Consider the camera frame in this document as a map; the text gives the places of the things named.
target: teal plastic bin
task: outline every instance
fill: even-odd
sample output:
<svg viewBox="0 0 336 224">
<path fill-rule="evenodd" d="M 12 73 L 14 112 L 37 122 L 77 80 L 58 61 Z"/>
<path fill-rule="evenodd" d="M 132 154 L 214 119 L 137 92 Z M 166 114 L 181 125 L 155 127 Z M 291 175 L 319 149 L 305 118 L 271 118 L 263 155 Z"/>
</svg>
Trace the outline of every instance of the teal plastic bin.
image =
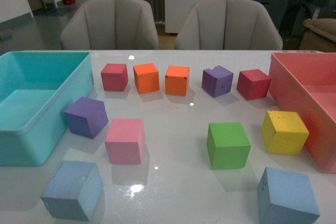
<svg viewBox="0 0 336 224">
<path fill-rule="evenodd" d="M 64 134 L 63 111 L 93 87 L 89 52 L 0 56 L 0 165 L 42 165 Z"/>
</svg>

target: beige cushion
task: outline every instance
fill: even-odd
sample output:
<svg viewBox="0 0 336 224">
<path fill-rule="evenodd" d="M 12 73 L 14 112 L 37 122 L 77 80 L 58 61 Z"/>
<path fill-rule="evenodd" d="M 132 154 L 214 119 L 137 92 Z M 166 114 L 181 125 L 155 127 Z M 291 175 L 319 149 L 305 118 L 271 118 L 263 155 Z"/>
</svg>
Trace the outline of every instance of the beige cushion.
<svg viewBox="0 0 336 224">
<path fill-rule="evenodd" d="M 282 39 L 264 6 L 250 0 L 194 4 L 176 38 L 178 50 L 281 50 Z"/>
<path fill-rule="evenodd" d="M 89 0 L 60 35 L 63 50 L 159 48 L 150 4 L 144 0 Z"/>
<path fill-rule="evenodd" d="M 336 42 L 336 19 L 334 18 L 320 18 L 320 19 L 306 19 L 303 25 L 309 28 L 314 33 L 321 35 L 333 42 Z"/>
</svg>

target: floor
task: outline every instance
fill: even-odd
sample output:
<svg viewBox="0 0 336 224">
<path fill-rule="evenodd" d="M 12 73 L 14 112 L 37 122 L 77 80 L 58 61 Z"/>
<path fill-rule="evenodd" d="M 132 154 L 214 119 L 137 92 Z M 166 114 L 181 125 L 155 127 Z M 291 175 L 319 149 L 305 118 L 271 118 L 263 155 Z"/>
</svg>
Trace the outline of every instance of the floor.
<svg viewBox="0 0 336 224">
<path fill-rule="evenodd" d="M 9 38 L 0 40 L 0 55 L 18 50 L 61 50 L 59 36 L 76 10 L 85 1 L 76 0 L 76 3 L 72 5 L 60 4 L 58 10 L 62 13 L 39 14 L 6 31 L 0 31 L 10 35 Z M 174 49 L 176 35 L 166 34 L 164 32 L 164 23 L 157 23 L 156 27 L 160 49 Z"/>
</svg>

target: white table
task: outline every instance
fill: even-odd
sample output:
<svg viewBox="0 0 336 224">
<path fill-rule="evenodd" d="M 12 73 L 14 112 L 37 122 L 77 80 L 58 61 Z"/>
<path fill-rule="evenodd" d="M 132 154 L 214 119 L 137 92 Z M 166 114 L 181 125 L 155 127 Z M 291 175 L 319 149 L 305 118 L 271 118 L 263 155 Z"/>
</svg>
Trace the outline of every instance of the white table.
<svg viewBox="0 0 336 224">
<path fill-rule="evenodd" d="M 80 223 L 52 218 L 39 198 L 58 163 L 71 160 L 96 162 L 104 182 L 90 223 L 257 224 L 256 188 L 269 166 L 309 174 L 321 212 L 316 223 L 334 224 L 336 175 L 318 169 L 305 148 L 298 156 L 268 154 L 260 129 L 266 111 L 278 110 L 277 105 L 270 96 L 246 101 L 236 91 L 239 71 L 259 68 L 268 73 L 270 55 L 268 51 L 92 52 L 95 85 L 89 97 L 104 101 L 109 121 L 144 119 L 143 164 L 109 162 L 104 140 L 110 123 L 93 140 L 67 130 L 43 166 L 0 167 L 0 223 Z M 161 89 L 138 95 L 132 67 L 149 62 L 159 70 Z M 103 90 L 100 71 L 107 63 L 128 64 L 124 92 Z M 169 65 L 191 68 L 186 97 L 164 93 Z M 231 92 L 214 99 L 202 90 L 201 82 L 203 70 L 217 65 L 232 71 L 234 79 Z M 206 148 L 210 122 L 243 124 L 251 142 L 245 168 L 211 170 Z"/>
</svg>

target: blue cube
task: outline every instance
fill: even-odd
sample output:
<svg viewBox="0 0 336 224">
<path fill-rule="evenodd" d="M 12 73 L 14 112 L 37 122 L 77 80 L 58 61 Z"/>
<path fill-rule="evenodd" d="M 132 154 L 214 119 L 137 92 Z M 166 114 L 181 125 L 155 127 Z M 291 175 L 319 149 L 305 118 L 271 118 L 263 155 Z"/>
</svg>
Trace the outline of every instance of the blue cube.
<svg viewBox="0 0 336 224">
<path fill-rule="evenodd" d="M 306 174 L 266 167 L 257 194 L 260 224 L 312 224 L 320 217 Z"/>
<path fill-rule="evenodd" d="M 96 163 L 62 161 L 41 199 L 54 218 L 89 221 L 102 188 Z"/>
</svg>

